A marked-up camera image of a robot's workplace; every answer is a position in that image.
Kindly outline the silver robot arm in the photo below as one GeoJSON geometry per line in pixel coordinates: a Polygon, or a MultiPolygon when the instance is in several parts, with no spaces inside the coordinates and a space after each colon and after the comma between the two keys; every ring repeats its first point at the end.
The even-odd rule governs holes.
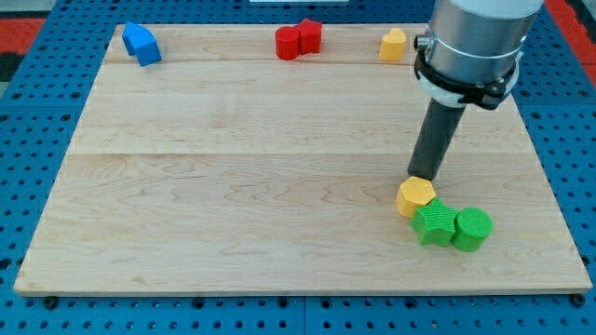
{"type": "Polygon", "coordinates": [[[413,40],[414,74],[448,108],[495,109],[516,85],[522,46],[543,0],[437,0],[413,40]]]}

